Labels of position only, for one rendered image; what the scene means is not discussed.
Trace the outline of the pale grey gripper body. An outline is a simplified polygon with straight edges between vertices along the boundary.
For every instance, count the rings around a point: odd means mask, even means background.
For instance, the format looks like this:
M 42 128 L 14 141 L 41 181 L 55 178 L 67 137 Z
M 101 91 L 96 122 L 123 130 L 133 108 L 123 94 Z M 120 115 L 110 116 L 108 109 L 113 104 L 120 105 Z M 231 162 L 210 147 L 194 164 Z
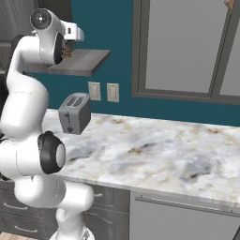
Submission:
M 75 40 L 80 42 L 84 41 L 84 32 L 80 27 L 76 29 Z

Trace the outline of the dark grey base cabinet door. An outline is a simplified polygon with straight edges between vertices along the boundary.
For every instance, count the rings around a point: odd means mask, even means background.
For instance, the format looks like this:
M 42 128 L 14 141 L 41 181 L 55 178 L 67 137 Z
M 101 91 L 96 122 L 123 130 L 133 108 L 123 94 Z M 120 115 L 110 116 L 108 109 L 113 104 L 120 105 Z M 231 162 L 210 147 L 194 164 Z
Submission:
M 129 213 L 92 207 L 83 215 L 96 240 L 129 240 Z

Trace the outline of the grey two-slot toaster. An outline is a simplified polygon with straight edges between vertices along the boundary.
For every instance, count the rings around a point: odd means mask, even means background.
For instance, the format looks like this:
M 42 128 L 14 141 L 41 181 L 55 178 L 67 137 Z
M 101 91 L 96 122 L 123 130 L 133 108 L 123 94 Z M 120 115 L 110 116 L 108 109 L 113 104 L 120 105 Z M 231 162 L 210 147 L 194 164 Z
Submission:
M 64 133 L 81 135 L 91 120 L 90 96 L 86 93 L 69 95 L 58 109 Z

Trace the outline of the small dark grey drawer front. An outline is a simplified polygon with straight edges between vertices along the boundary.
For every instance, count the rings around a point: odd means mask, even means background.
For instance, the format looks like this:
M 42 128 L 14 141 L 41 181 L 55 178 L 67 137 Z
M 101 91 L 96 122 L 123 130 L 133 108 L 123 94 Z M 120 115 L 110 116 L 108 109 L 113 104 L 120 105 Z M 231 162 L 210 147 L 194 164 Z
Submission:
M 113 205 L 113 190 L 110 187 L 92 185 L 92 189 L 94 190 L 94 194 L 96 193 L 103 194 L 102 198 L 94 199 L 95 204 L 101 204 L 101 205 L 107 205 L 107 206 Z

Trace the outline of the wide dark grey drawer front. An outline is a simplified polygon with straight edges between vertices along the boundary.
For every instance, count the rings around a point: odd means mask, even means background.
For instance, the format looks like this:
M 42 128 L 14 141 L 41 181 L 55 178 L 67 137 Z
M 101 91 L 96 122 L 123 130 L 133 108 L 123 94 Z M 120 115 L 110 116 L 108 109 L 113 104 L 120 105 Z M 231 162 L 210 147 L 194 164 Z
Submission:
M 17 210 L 5 207 L 3 203 L 7 203 L 9 205 L 24 207 L 27 206 L 27 211 Z M 23 204 L 22 202 L 19 202 L 17 198 L 14 195 L 14 183 L 13 182 L 4 182 L 0 181 L 0 210 L 11 212 L 14 214 L 21 214 L 24 216 L 30 216 L 35 218 L 40 218 L 41 214 L 39 213 L 39 210 L 33 207 L 30 207 L 28 205 Z
M 54 226 L 46 226 L 43 223 L 35 221 L 33 219 L 24 219 L 20 217 L 6 215 L 1 216 L 1 219 L 3 219 L 3 222 L 5 224 L 5 230 L 8 233 L 14 233 L 25 237 L 31 237 L 37 240 L 49 240 L 56 232 L 56 228 Z M 14 225 L 17 225 L 21 228 L 28 230 L 38 230 L 38 232 L 30 233 L 19 231 L 14 228 Z

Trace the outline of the grey dishwasher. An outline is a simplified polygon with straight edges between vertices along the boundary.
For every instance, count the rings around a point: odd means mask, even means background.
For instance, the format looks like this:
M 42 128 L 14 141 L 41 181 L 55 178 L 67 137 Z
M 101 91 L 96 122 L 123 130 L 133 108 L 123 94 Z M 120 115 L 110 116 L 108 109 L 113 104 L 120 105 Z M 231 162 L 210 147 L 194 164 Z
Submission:
M 189 198 L 130 192 L 129 240 L 240 240 L 240 217 L 195 211 L 149 202 L 134 197 L 160 199 L 220 209 L 221 205 Z

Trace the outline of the grey wall shelf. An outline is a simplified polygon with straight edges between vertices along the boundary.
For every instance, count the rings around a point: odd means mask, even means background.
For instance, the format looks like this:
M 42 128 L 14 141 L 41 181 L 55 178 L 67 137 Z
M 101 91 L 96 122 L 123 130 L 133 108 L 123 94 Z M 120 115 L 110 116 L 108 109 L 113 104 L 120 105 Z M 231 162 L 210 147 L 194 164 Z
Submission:
M 31 64 L 26 66 L 24 70 L 31 73 L 92 76 L 110 55 L 110 50 L 75 49 L 70 57 L 66 57 L 58 65 L 46 67 L 43 65 Z

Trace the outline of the beige wall outlet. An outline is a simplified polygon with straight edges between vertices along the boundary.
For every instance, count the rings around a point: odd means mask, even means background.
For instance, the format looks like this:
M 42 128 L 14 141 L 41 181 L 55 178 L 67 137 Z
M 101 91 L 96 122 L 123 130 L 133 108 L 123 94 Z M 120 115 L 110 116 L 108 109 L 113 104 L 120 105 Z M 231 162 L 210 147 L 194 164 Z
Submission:
M 110 102 L 119 101 L 119 84 L 107 83 L 107 97 Z
M 90 98 L 92 100 L 101 101 L 100 83 L 99 82 L 89 82 L 88 83 L 88 91 L 89 91 Z

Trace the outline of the wide grey wall cabinet door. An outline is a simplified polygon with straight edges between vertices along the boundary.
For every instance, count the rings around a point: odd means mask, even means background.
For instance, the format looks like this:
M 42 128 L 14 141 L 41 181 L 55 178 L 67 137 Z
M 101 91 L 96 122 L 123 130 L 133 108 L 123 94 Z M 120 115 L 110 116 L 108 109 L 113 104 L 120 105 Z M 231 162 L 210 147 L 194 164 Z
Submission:
M 224 0 L 133 0 L 132 95 L 210 99 L 227 12 Z

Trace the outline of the narrow grey wall cabinet door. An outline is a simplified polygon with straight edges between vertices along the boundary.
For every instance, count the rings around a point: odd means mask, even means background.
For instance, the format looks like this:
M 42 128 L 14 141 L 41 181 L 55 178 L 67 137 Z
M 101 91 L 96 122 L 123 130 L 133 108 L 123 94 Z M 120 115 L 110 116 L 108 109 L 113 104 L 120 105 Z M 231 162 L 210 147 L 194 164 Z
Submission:
M 228 8 L 211 99 L 240 103 L 240 0 Z

